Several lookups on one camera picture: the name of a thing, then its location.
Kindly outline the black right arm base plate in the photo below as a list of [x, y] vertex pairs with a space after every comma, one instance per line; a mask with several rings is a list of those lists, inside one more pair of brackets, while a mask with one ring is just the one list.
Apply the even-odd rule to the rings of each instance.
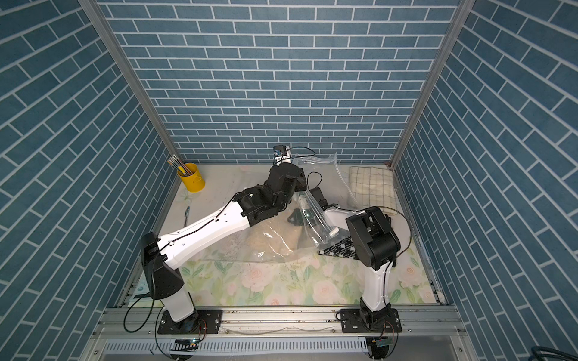
[[372, 312], [360, 308], [342, 308], [336, 313], [343, 333], [400, 333], [403, 328], [397, 309]]

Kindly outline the black white knitted scarf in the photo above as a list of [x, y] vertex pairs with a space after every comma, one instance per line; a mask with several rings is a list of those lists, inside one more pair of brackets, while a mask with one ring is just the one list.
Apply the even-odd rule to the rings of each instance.
[[355, 245], [350, 236], [343, 240], [329, 246], [323, 250], [318, 251], [318, 255], [325, 257], [339, 257], [343, 259], [359, 260], [355, 251]]

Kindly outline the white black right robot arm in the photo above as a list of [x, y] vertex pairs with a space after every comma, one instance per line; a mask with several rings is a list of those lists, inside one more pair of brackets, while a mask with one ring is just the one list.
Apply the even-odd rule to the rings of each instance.
[[378, 207], [351, 210], [330, 204], [317, 187], [297, 201], [287, 221], [312, 232], [320, 255], [359, 260], [365, 266], [361, 320], [369, 325], [391, 317], [388, 279], [402, 248], [392, 219]]

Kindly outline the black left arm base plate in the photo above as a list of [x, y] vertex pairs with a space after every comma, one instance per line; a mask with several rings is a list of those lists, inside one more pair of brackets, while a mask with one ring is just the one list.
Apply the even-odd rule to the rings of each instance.
[[169, 312], [164, 311], [157, 332], [161, 335], [214, 335], [219, 332], [222, 317], [221, 309], [196, 309], [191, 316], [175, 322]]

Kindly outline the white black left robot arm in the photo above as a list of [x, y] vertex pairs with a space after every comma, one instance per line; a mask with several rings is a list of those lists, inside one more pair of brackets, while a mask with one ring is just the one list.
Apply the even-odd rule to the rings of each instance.
[[174, 233], [141, 238], [141, 264], [154, 300], [162, 302], [175, 323], [198, 318], [179, 268], [193, 255], [234, 233], [282, 213], [296, 192], [307, 190], [304, 170], [288, 161], [277, 162], [263, 184], [241, 190], [209, 216]]

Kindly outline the beige fluffy scarf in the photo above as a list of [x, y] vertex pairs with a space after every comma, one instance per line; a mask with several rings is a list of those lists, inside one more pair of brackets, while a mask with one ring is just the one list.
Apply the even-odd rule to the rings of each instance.
[[281, 263], [297, 255], [303, 227], [259, 224], [221, 240], [217, 246], [226, 260]]

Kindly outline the clear plastic vacuum bag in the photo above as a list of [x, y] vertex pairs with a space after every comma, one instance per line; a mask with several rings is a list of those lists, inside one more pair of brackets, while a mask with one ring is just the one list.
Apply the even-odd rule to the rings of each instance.
[[295, 159], [303, 168], [308, 190], [293, 195], [287, 208], [254, 227], [234, 233], [195, 257], [247, 263], [284, 263], [307, 252], [328, 248], [349, 235], [340, 208], [361, 206], [350, 190], [348, 175], [338, 166], [337, 155]]

